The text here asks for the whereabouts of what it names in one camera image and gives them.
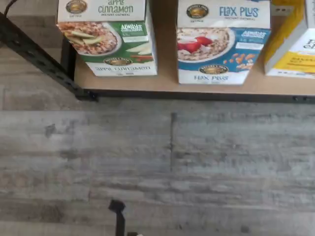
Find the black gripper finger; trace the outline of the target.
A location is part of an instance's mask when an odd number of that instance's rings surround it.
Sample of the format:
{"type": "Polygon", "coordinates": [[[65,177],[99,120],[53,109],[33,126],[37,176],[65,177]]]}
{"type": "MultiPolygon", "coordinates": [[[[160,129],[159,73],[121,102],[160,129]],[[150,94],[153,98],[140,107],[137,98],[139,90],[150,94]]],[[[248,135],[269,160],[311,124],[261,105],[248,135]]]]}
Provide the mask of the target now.
{"type": "Polygon", "coordinates": [[[115,236],[125,235],[126,221],[123,215],[125,207],[126,206],[122,201],[112,199],[110,202],[109,210],[116,215],[115,236]]]}

